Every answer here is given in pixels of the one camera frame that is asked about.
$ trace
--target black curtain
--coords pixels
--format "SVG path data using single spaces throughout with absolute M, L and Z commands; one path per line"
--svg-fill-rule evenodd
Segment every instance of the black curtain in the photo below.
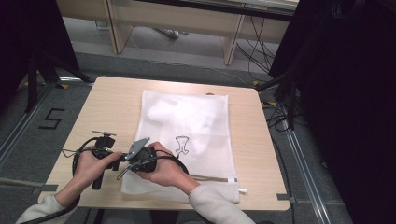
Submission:
M 0 6 L 0 104 L 13 96 L 34 52 L 59 59 L 78 70 L 78 62 L 56 0 L 4 0 Z M 60 66 L 36 55 L 40 72 Z
M 314 2 L 302 0 L 299 7 L 320 12 Z M 355 1 L 344 2 L 347 12 Z M 309 126 L 354 223 L 391 223 L 396 213 L 396 13 L 382 2 L 367 0 L 357 15 L 332 19 L 296 79 Z M 311 28 L 290 25 L 273 76 L 287 68 Z

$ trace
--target black drawing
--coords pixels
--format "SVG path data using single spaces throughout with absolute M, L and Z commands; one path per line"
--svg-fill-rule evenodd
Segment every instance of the black drawing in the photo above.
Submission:
M 46 118 L 45 118 L 44 120 L 53 120 L 53 121 L 56 121 L 56 122 L 55 122 L 55 125 L 52 126 L 52 127 L 50 127 L 50 126 L 39 126 L 39 127 L 38 127 L 39 129 L 47 129 L 47 130 L 49 130 L 49 129 L 56 129 L 56 128 L 58 127 L 58 124 L 61 122 L 61 119 L 53 119 L 53 118 L 50 118 L 50 115 L 51 115 L 52 111 L 64 111 L 64 109 L 61 109 L 61 108 L 52 108 L 52 109 L 49 111 L 49 113 L 47 114 L 47 116 L 46 116 Z
M 176 149 L 177 155 L 180 154 L 181 152 L 183 152 L 184 155 L 189 153 L 189 151 L 186 149 L 186 144 L 189 141 L 189 139 L 190 138 L 188 136 L 178 136 L 178 137 L 176 137 L 176 140 L 178 142 L 178 149 Z

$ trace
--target white mesh laundry bag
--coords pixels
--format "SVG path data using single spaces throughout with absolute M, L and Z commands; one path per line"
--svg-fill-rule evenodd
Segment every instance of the white mesh laundry bag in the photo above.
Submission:
M 143 91 L 142 110 L 135 140 L 158 141 L 201 176 L 230 202 L 239 203 L 239 192 L 228 116 L 228 96 L 183 95 Z M 128 171 L 121 191 L 177 203 L 188 196 L 174 187 L 162 187 Z

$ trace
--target black stand leg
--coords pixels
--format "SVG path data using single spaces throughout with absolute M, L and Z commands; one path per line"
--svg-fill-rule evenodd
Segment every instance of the black stand leg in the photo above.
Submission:
M 26 113 L 29 113 L 30 110 L 35 105 L 37 100 L 37 79 L 35 74 L 35 55 L 32 54 L 32 57 L 29 59 L 28 66 L 28 100 L 27 100 L 27 108 Z
M 293 119 L 294 119 L 294 107 L 296 105 L 295 94 L 296 94 L 296 91 L 297 91 L 297 87 L 296 87 L 296 84 L 294 82 L 292 82 L 290 85 L 291 86 L 290 86 L 290 92 L 289 92 L 289 98 L 288 98 L 289 99 L 289 101 L 288 101 L 288 114 L 286 116 L 287 116 L 287 121 L 288 121 L 289 128 L 291 130 L 294 130 Z
M 69 65 L 66 63 L 62 62 L 56 57 L 53 57 L 52 55 L 49 55 L 46 52 L 40 52 L 40 56 L 42 56 L 43 59 L 46 59 L 48 62 L 54 63 L 62 67 L 64 70 L 69 72 L 70 74 L 73 74 L 75 77 L 78 77 L 79 79 L 85 81 L 85 82 L 93 82 L 89 77 L 85 76 L 81 72 L 71 68 Z
M 264 91 L 270 87 L 273 87 L 276 84 L 280 83 L 284 77 L 285 77 L 284 75 L 280 75 L 279 77 L 276 77 L 276 78 L 272 79 L 271 81 L 268 81 L 268 82 L 258 86 L 256 88 L 256 91 Z

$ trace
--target electric cable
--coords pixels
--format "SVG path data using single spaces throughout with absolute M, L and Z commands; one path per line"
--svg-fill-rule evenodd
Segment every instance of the electric cable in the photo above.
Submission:
M 169 152 L 167 152 L 167 151 L 164 151 L 164 150 L 160 150 L 160 149 L 155 149 L 156 151 L 161 151 L 161 152 L 163 152 L 163 153 L 165 153 L 165 154 L 168 154 L 169 156 L 174 156 L 174 155 L 172 155 L 171 153 L 169 153 Z
M 277 145 L 277 143 L 276 143 L 276 141 L 275 141 L 275 139 L 274 139 L 274 137 L 272 135 L 271 135 L 271 140 L 272 140 L 273 144 L 275 145 L 276 151 L 277 151 L 277 153 L 279 155 L 279 158 L 280 158 L 280 161 L 282 163 L 283 170 L 285 171 L 284 173 L 285 173 L 286 185 L 288 186 L 288 192 L 289 192 L 288 195 L 291 198 L 292 197 L 291 185 L 290 185 L 288 169 L 286 168 L 286 163 L 283 160 L 283 156 L 282 156 L 282 153 L 280 152 L 280 148 Z M 294 224 L 295 223 L 295 215 L 294 215 L 294 205 L 293 205 L 293 203 L 290 203 L 290 211 L 291 211 L 291 223 Z
M 79 203 L 79 198 L 80 196 L 78 195 L 78 197 L 72 202 L 72 204 L 70 204 L 70 206 L 66 207 L 65 209 L 46 215 L 44 217 L 38 217 L 36 219 L 30 220 L 30 221 L 25 221 L 22 222 L 22 224 L 37 224 L 37 223 L 42 223 L 51 219 L 54 219 L 56 217 L 60 217 L 63 216 L 64 214 L 69 213 L 70 211 L 72 211 L 73 209 L 75 209 Z
M 269 70 L 267 70 L 267 68 L 259 62 L 259 60 L 255 59 L 254 57 L 252 57 L 251 55 L 249 55 L 246 51 L 244 51 L 241 46 L 236 43 L 236 46 L 241 50 L 242 54 L 244 54 L 248 59 L 249 59 L 249 63 L 247 64 L 247 69 L 250 73 L 250 62 L 255 63 L 262 71 L 264 71 L 266 74 L 268 74 Z
M 290 128 L 289 125 L 286 128 L 284 128 L 284 129 L 279 129 L 278 128 L 278 124 L 280 124 L 283 120 L 288 118 L 287 115 L 279 107 L 277 107 L 277 106 L 265 106 L 262 109 L 274 109 L 275 110 L 274 113 L 271 115 L 271 117 L 268 119 L 269 121 L 279 118 L 273 124 L 271 124 L 271 122 L 268 122 L 268 128 L 274 127 L 278 132 L 281 132 L 281 133 L 287 131 Z M 281 115 L 274 118 L 274 114 L 276 112 L 280 113 Z
M 283 115 L 278 115 L 278 116 L 276 116 L 276 117 L 267 119 L 266 121 L 267 121 L 267 123 L 268 123 L 268 122 L 271 122 L 273 119 L 279 119 L 279 118 L 284 118 L 284 116 L 283 116 Z
M 65 152 L 73 152 L 73 154 L 71 154 L 71 155 L 66 155 Z M 68 149 L 62 149 L 62 153 L 64 154 L 64 156 L 65 156 L 66 158 L 70 158 L 70 157 L 72 157 L 72 156 L 74 156 L 74 155 L 76 154 L 76 151 L 68 150 Z
M 256 46 L 253 46 L 251 43 L 250 43 L 250 40 L 247 40 L 247 43 L 252 47 L 252 48 L 257 48 Z M 263 52 L 263 51 L 260 51 L 259 49 L 256 49 L 260 54 L 265 54 L 265 52 Z M 270 58 L 272 58 L 272 59 L 274 59 L 274 57 L 275 57 L 275 55 L 267 55 L 268 57 L 270 57 Z
M 254 21 L 253 21 L 252 17 L 250 17 L 250 19 L 251 19 L 251 22 L 252 22 L 252 26 L 254 28 L 254 32 L 256 34 L 256 38 L 257 38 L 256 46 L 253 47 L 253 52 L 254 52 L 254 50 L 256 50 L 256 48 L 257 48 L 257 44 L 260 43 L 260 45 L 262 46 L 262 29 L 263 29 L 263 25 L 262 25 L 262 28 L 260 30 L 260 34 L 258 34 L 256 26 L 254 25 Z M 265 51 L 262 49 L 262 51 L 260 51 L 260 53 L 262 53 L 262 55 L 264 56 L 265 63 L 269 64 L 269 61 L 266 59 Z M 268 67 L 267 65 L 264 65 L 264 67 L 265 67 L 264 72 L 266 72 L 268 74 L 269 71 L 270 71 L 270 67 Z
M 262 55 L 264 56 L 264 60 L 265 60 L 266 64 L 269 65 L 269 67 L 267 67 L 267 69 L 270 70 L 271 63 L 269 62 L 268 55 L 265 53 L 265 50 L 267 50 L 271 54 L 272 57 L 275 57 L 275 55 L 264 44 L 264 40 L 263 40 L 264 18 L 261 19 L 261 29 L 260 29 L 259 33 L 257 32 L 256 26 L 253 21 L 253 17 L 250 17 L 250 20 L 251 20 L 254 32 L 256 34 L 256 37 L 257 37 L 257 41 L 258 41 L 258 43 L 260 43 L 260 46 L 262 47 Z

